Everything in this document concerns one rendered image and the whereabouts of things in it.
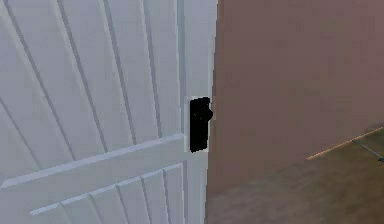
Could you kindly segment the white panelled room door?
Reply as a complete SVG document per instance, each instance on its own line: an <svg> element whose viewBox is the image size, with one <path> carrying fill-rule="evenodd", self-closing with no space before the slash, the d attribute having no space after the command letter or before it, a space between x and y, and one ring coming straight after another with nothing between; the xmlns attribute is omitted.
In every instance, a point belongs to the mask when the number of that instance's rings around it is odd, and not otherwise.
<svg viewBox="0 0 384 224"><path fill-rule="evenodd" d="M218 0L0 0L0 224L206 224Z"/></svg>

